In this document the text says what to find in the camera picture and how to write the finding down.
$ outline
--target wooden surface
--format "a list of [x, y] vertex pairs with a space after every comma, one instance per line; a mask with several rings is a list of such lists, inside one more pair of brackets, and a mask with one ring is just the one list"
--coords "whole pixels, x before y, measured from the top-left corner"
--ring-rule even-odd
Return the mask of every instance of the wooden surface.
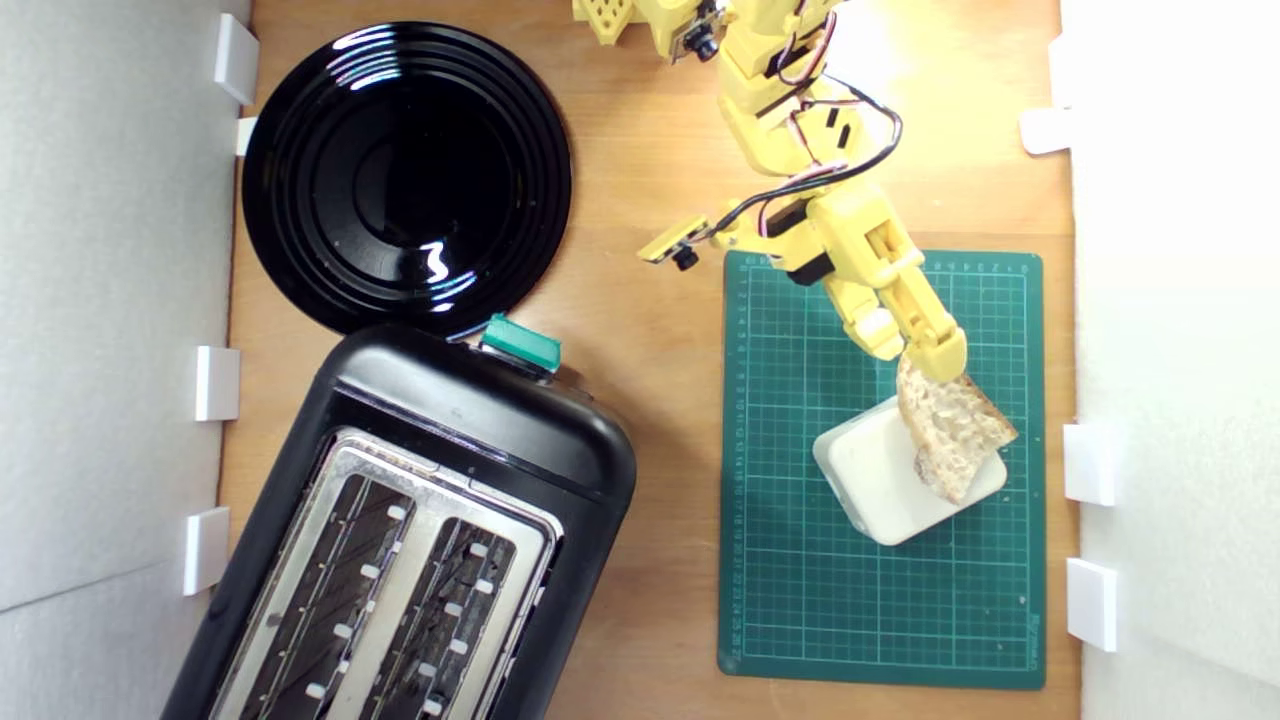
[[[772, 186], [721, 124], [713, 68], [659, 63], [648, 32], [599, 47], [568, 1], [255, 0], [259, 102], [312, 49], [358, 27], [431, 19], [521, 55], [562, 106], [575, 161], [571, 224], [550, 272], [512, 313], [623, 421], [635, 500], [548, 714], [552, 719], [1079, 717], [1079, 647], [1064, 612], [1076, 518], [1059, 432], [1074, 413], [1073, 240], [1065, 158], [1028, 158], [1018, 114], [1048, 102], [1052, 0], [852, 0], [868, 88], [906, 123], [877, 169], [925, 247], [1039, 252], [1046, 275], [1048, 684], [987, 692], [728, 678], [716, 667], [721, 260], [690, 273], [634, 251], [694, 213]], [[246, 114], [253, 114], [247, 108]], [[303, 392], [337, 337], [264, 275], [237, 209], [230, 343], [241, 419], [225, 436], [221, 502], [238, 537]]]

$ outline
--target bread slice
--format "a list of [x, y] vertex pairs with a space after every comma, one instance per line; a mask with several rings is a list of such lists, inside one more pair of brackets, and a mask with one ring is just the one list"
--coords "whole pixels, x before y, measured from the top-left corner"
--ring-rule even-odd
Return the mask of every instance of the bread slice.
[[961, 505], [987, 457], [1018, 438], [969, 375], [934, 382], [905, 352], [897, 363], [897, 407], [918, 448], [915, 474], [955, 505]]

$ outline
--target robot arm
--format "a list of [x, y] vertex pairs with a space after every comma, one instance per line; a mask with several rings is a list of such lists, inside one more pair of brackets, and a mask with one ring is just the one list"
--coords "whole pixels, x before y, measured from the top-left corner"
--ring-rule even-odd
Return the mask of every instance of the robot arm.
[[[685, 270], [703, 243], [765, 255], [800, 284], [820, 282], [863, 351], [882, 360], [905, 351], [947, 382], [965, 370], [964, 331], [925, 279], [924, 256], [888, 199], [863, 177], [897, 145], [901, 118], [822, 74], [838, 1], [575, 0], [575, 12], [589, 22], [616, 10], [617, 18], [648, 20], [659, 55], [672, 61], [716, 56], [721, 114], [748, 163], [787, 178], [733, 202], [716, 223], [698, 217], [673, 225], [639, 252], [643, 260], [669, 259]], [[616, 40], [621, 27], [611, 20], [609, 29]], [[878, 151], [860, 113], [867, 106], [893, 124]]]

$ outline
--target cable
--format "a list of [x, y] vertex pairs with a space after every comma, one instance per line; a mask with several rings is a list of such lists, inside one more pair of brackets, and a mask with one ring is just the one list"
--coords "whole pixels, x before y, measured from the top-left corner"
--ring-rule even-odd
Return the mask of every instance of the cable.
[[[806, 181], [809, 178], [822, 177], [822, 176], [831, 174], [831, 173], [835, 173], [835, 172], [842, 170], [842, 169], [845, 169], [845, 164], [844, 163], [836, 163], [836, 164], [832, 164], [832, 165], [818, 165], [815, 168], [809, 168], [808, 170], [805, 170], [803, 173], [796, 173], [795, 176], [791, 176], [780, 187], [790, 187], [792, 184], [804, 182], [804, 181]], [[769, 209], [769, 201], [765, 200], [764, 202], [760, 204], [760, 215], [756, 219], [756, 225], [755, 225], [755, 232], [760, 237], [769, 237], [769, 225], [768, 225], [768, 220], [765, 218], [768, 209]]]
[[897, 143], [902, 140], [902, 117], [899, 115], [897, 113], [895, 113], [892, 109], [882, 105], [879, 101], [877, 101], [872, 96], [867, 95], [865, 92], [863, 92], [863, 91], [858, 90], [856, 87], [849, 85], [847, 82], [837, 79], [837, 78], [833, 78], [831, 76], [827, 76], [827, 77], [832, 82], [837, 82], [837, 83], [845, 86], [845, 88], [849, 90], [849, 92], [854, 94], [855, 97], [858, 97], [863, 102], [867, 102], [868, 105], [870, 105], [872, 108], [874, 108], [876, 111], [878, 111], [879, 114], [884, 115], [886, 118], [890, 119], [890, 122], [893, 123], [893, 132], [890, 136], [888, 142], [884, 143], [884, 147], [881, 147], [881, 150], [878, 152], [876, 152], [874, 155], [872, 155], [869, 159], [864, 160], [863, 163], [859, 163], [858, 165], [854, 165], [851, 168], [840, 170], [837, 173], [832, 173], [829, 176], [822, 176], [822, 177], [817, 177], [817, 178], [809, 178], [809, 179], [797, 182], [796, 184], [787, 184], [787, 186], [780, 187], [777, 190], [769, 190], [769, 191], [765, 191], [765, 192], [760, 192], [760, 193], [753, 195], [753, 196], [748, 197], [746, 200], [744, 200], [742, 202], [740, 202], [737, 205], [737, 208], [733, 208], [732, 210], [730, 210], [728, 214], [726, 214], [723, 218], [721, 218], [714, 225], [710, 227], [710, 229], [708, 229], [704, 233], [701, 233], [703, 238], [709, 238], [709, 237], [714, 236], [716, 233], [724, 232], [731, 224], [733, 224], [733, 220], [736, 220], [739, 218], [739, 215], [741, 215], [742, 213], [750, 210], [753, 206], [759, 205], [760, 202], [765, 202], [765, 201], [769, 201], [769, 200], [776, 200], [778, 197], [785, 197], [787, 195], [795, 195], [797, 192], [806, 192], [806, 191], [810, 191], [810, 190], [817, 190], [819, 187], [824, 187], [824, 186], [833, 184], [833, 183], [837, 183], [837, 182], [844, 182], [844, 181], [846, 181], [849, 178], [852, 178], [852, 177], [856, 177], [856, 176], [860, 176], [860, 174], [865, 173], [867, 170], [874, 168], [876, 165], [879, 165], [881, 163], [884, 161], [886, 158], [888, 158], [890, 155], [893, 154], [895, 150], [897, 150]]
[[836, 36], [836, 13], [829, 13], [827, 15], [827, 27], [823, 29], [822, 40], [818, 41], [818, 45], [810, 53], [809, 61], [805, 64], [804, 69], [800, 70], [799, 76], [788, 78], [786, 73], [782, 70], [782, 65], [785, 65], [787, 60], [791, 59], [791, 51], [795, 50], [796, 36], [795, 33], [792, 33], [791, 40], [787, 41], [787, 46], [782, 51], [781, 58], [778, 58], [778, 79], [781, 79], [785, 85], [790, 85], [792, 87], [797, 87], [803, 85], [805, 81], [808, 81], [809, 76], [813, 74], [813, 70], [818, 69], [818, 65], [822, 64], [823, 58], [827, 56], [827, 47], [831, 46], [831, 38], [835, 36]]

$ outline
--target green cutting mat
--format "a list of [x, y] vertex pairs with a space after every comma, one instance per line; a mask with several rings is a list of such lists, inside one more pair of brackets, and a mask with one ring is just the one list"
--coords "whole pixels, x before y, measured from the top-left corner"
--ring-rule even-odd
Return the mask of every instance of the green cutting mat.
[[1001, 492], [897, 547], [859, 534], [813, 460], [893, 395], [820, 286], [726, 259], [719, 665], [735, 675], [1037, 689], [1044, 684], [1042, 266], [928, 254], [969, 374], [1018, 427]]

